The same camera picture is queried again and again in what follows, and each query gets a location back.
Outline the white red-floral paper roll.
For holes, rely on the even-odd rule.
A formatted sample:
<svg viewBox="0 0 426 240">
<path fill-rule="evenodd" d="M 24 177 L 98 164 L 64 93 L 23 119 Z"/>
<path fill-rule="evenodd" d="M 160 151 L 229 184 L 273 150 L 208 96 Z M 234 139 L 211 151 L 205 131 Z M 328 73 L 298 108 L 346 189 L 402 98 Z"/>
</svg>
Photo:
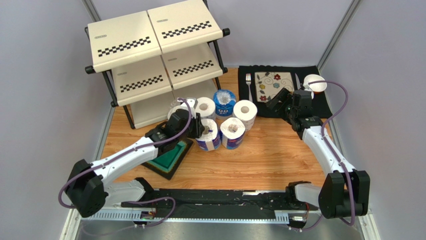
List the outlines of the white red-floral paper roll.
<svg viewBox="0 0 426 240">
<path fill-rule="evenodd" d="M 257 113 L 258 108 L 249 100 L 240 100 L 233 107 L 233 116 L 241 120 L 246 132 L 253 127 Z"/>
</svg>

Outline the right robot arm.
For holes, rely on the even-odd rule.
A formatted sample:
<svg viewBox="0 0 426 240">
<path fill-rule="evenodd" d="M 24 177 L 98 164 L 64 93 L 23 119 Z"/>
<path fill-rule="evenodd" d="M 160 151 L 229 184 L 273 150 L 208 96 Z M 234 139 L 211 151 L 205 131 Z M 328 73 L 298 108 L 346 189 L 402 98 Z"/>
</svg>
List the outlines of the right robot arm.
<svg viewBox="0 0 426 240">
<path fill-rule="evenodd" d="M 331 140 L 323 121 L 313 114 L 312 94 L 282 88 L 266 107 L 289 123 L 309 147 L 326 175 L 322 187 L 307 181 L 291 182 L 291 200 L 318 207 L 326 219 L 364 216 L 368 213 L 371 179 L 356 170 Z"/>
</svg>

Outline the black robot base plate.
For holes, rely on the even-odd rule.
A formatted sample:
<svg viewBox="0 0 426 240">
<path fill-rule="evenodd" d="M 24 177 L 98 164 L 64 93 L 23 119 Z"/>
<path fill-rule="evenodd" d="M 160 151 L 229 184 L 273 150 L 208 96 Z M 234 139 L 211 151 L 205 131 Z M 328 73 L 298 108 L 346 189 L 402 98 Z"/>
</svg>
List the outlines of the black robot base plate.
<svg viewBox="0 0 426 240">
<path fill-rule="evenodd" d="M 142 201 L 146 203 L 140 206 L 153 210 L 155 217 L 187 220 L 273 220 L 279 211 L 304 217 L 318 210 L 285 191 L 161 188 L 146 193 Z"/>
</svg>

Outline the white floral paper roll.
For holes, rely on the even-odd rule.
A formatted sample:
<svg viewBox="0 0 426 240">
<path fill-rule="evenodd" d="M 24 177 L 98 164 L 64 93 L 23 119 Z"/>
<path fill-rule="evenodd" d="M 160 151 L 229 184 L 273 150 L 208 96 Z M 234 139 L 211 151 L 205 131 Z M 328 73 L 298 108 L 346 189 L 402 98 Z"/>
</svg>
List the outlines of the white floral paper roll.
<svg viewBox="0 0 426 240">
<path fill-rule="evenodd" d="M 216 119 L 216 104 L 208 97 L 199 97 L 196 99 L 197 104 L 195 112 L 200 114 L 201 119 Z"/>
</svg>

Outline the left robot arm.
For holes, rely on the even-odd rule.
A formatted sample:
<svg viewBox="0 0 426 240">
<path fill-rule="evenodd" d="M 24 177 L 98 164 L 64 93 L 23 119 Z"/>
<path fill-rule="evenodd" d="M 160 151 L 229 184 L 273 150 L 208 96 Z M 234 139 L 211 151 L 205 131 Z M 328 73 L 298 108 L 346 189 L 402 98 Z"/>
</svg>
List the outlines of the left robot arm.
<svg viewBox="0 0 426 240">
<path fill-rule="evenodd" d="M 59 191 L 59 203 L 66 194 L 81 217 L 97 213 L 110 200 L 108 190 L 113 181 L 133 168 L 172 151 L 183 139 L 196 139 L 204 131 L 202 118 L 193 110 L 178 109 L 171 117 L 147 132 L 133 145 L 104 159 L 88 163 L 85 159 L 76 162 L 66 184 Z"/>
</svg>

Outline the dark blue roll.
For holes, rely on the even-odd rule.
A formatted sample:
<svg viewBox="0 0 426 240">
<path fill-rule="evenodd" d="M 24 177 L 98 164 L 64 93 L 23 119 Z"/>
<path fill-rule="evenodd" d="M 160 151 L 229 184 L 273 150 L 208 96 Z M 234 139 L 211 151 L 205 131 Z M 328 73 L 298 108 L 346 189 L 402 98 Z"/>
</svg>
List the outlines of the dark blue roll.
<svg viewBox="0 0 426 240">
<path fill-rule="evenodd" d="M 243 122 L 236 118 L 230 117 L 220 125 L 220 138 L 222 145 L 228 150 L 238 148 L 243 142 L 246 127 Z"/>
<path fill-rule="evenodd" d="M 196 138 L 197 145 L 204 151 L 214 151 L 221 145 L 220 130 L 213 119 L 202 119 L 204 131 L 201 137 Z"/>
</svg>

